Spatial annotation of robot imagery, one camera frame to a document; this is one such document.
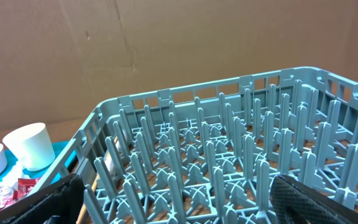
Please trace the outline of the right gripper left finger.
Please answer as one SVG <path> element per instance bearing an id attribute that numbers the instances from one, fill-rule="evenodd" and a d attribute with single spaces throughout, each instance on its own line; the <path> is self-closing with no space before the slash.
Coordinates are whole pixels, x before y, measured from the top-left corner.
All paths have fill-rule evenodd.
<path id="1" fill-rule="evenodd" d="M 0 224 L 76 223 L 84 202 L 85 185 L 70 174 L 0 211 Z"/>

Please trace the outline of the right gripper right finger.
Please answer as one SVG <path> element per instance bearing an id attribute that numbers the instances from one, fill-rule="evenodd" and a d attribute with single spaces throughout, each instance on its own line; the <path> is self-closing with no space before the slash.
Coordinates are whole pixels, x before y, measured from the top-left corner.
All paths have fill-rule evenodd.
<path id="1" fill-rule="evenodd" d="M 279 223 L 358 223 L 358 213 L 288 175 L 273 178 L 270 201 Z"/>

